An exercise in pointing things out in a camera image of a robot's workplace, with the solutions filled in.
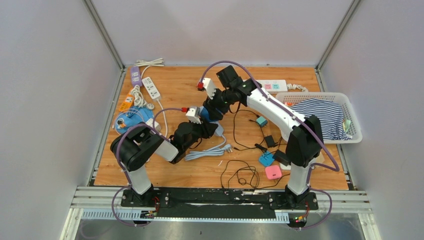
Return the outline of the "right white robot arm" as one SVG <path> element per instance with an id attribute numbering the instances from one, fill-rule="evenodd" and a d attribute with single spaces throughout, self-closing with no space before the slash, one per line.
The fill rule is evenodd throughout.
<path id="1" fill-rule="evenodd" d="M 210 117 L 222 117 L 225 110 L 239 102 L 251 108 L 275 124 L 286 141 L 285 157 L 290 164 L 290 177 L 285 186 L 285 201 L 292 209 L 298 209 L 310 192 L 312 166 L 325 147 L 320 120 L 297 113 L 285 106 L 249 73 L 243 80 L 232 65 L 217 74 L 223 91 L 203 74 L 197 84 L 199 91 L 206 91 L 206 108 Z"/>

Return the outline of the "black charger with cable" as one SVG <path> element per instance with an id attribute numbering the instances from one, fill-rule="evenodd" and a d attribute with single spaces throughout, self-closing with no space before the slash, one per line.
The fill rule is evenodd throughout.
<path id="1" fill-rule="evenodd" d="M 226 175 L 226 172 L 228 171 L 230 163 L 242 163 L 243 166 L 239 169 L 235 170 L 232 175 L 224 181 L 223 177 Z M 231 182 L 237 181 L 237 184 L 239 186 L 242 186 L 244 188 L 252 188 L 255 190 L 263 190 L 263 189 L 271 189 L 271 188 L 278 188 L 279 183 L 282 179 L 287 179 L 290 175 L 290 172 L 287 174 L 283 174 L 281 168 L 277 165 L 270 165 L 267 167 L 263 167 L 263 169 L 276 167 L 277 169 L 277 178 L 268 179 L 267 183 L 270 183 L 273 181 L 273 185 L 268 186 L 260 186 L 261 185 L 261 173 L 257 170 L 257 168 L 253 165 L 248 164 L 246 161 L 234 159 L 229 160 L 223 172 L 220 175 L 220 185 L 221 188 L 226 190 L 231 188 Z"/>

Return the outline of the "white power strip blue USB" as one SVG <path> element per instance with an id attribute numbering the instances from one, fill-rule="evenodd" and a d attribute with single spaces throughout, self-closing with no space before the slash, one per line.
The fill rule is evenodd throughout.
<path id="1" fill-rule="evenodd" d="M 288 91 L 308 92 L 309 90 L 300 85 L 287 83 L 285 79 L 258 79 L 257 82 L 270 94 L 278 94 Z"/>

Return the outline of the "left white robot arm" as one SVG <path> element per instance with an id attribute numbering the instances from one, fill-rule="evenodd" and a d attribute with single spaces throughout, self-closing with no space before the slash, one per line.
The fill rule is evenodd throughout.
<path id="1" fill-rule="evenodd" d="M 124 170 L 135 202 L 146 207 L 153 201 L 153 184 L 146 169 L 146 162 L 152 155 L 176 164 L 195 143 L 211 138 L 218 127 L 217 122 L 182 122 L 168 139 L 141 122 L 117 137 L 110 145 L 110 151 Z"/>

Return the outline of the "white cube adapter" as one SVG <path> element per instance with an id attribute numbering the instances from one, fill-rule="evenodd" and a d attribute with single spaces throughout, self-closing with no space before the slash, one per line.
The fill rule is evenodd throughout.
<path id="1" fill-rule="evenodd" d="M 145 122 L 148 126 L 154 128 L 156 131 L 160 132 L 161 131 L 161 126 L 157 121 L 154 121 L 152 118 L 148 119 Z"/>

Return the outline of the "light blue power strip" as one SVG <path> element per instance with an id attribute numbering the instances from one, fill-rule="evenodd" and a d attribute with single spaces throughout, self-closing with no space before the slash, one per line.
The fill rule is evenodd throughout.
<path id="1" fill-rule="evenodd" d="M 219 122 L 215 123 L 217 125 L 217 128 L 214 131 L 214 135 L 218 137 L 222 137 L 224 135 L 224 128 Z"/>

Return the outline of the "dark blue cube adapter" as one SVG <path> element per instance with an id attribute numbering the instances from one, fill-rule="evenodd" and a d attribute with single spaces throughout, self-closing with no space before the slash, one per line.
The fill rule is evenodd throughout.
<path id="1" fill-rule="evenodd" d="M 206 122 L 211 122 L 212 120 L 210 119 L 210 114 L 208 112 L 208 110 L 205 107 L 200 107 L 200 117 L 203 121 Z"/>

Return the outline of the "black TP-Link charger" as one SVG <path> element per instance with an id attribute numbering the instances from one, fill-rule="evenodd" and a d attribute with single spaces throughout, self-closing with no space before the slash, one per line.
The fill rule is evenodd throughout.
<path id="1" fill-rule="evenodd" d="M 262 146 L 260 143 L 254 145 L 255 149 L 259 149 L 262 153 L 265 153 L 269 148 L 274 148 L 278 146 L 278 143 L 274 140 L 272 135 L 267 135 L 263 138 L 262 143 L 266 144 L 266 147 Z"/>

